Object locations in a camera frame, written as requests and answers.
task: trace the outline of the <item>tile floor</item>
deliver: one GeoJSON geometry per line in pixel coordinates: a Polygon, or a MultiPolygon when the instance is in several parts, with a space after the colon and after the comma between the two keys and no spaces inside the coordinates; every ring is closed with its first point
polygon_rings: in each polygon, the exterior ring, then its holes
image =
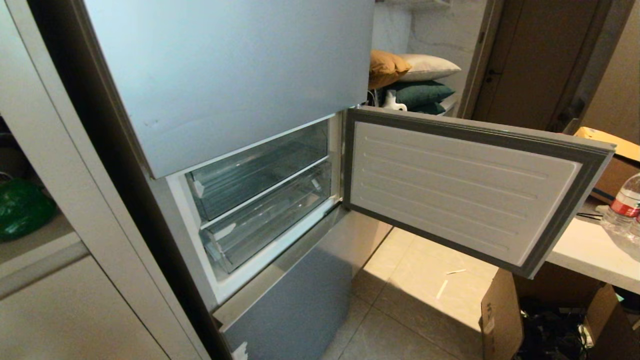
{"type": "Polygon", "coordinates": [[[354,278],[349,314],[322,360],[481,360],[480,301],[496,271],[393,229],[354,278]]]}

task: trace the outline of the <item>cardboard box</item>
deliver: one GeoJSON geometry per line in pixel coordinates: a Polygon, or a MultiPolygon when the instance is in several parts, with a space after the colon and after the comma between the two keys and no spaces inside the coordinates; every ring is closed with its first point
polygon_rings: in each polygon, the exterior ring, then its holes
{"type": "Polygon", "coordinates": [[[640,172],[640,145],[584,126],[574,136],[617,145],[616,154],[591,192],[591,196],[610,204],[625,181],[640,172]]]}
{"type": "Polygon", "coordinates": [[[533,280],[504,269],[496,273],[482,300],[484,360],[511,360],[520,349],[524,330],[519,300],[524,297],[587,309],[584,325],[594,342],[589,360],[640,359],[640,345],[613,287],[545,263],[533,280]]]}

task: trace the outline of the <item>green plastic bag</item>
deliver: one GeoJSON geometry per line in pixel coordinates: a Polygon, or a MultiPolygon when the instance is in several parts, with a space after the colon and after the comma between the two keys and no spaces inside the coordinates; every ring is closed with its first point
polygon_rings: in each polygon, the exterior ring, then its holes
{"type": "Polygon", "coordinates": [[[56,214],[56,203],[23,179],[0,184],[0,242],[21,238],[44,226],[56,214]]]}

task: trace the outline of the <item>white countertop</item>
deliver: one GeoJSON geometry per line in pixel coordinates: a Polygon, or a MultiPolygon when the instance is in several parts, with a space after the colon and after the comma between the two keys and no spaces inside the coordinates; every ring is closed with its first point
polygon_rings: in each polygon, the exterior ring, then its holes
{"type": "Polygon", "coordinates": [[[574,218],[547,261],[640,293],[640,247],[596,222],[574,218]]]}

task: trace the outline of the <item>white pillow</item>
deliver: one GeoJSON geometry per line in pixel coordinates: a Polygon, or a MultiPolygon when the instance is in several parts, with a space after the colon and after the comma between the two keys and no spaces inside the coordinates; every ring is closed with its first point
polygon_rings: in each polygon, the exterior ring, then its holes
{"type": "Polygon", "coordinates": [[[449,60],[425,54],[399,54],[411,64],[411,70],[398,79],[399,83],[410,81],[427,81],[444,78],[460,71],[460,68],[449,60]]]}

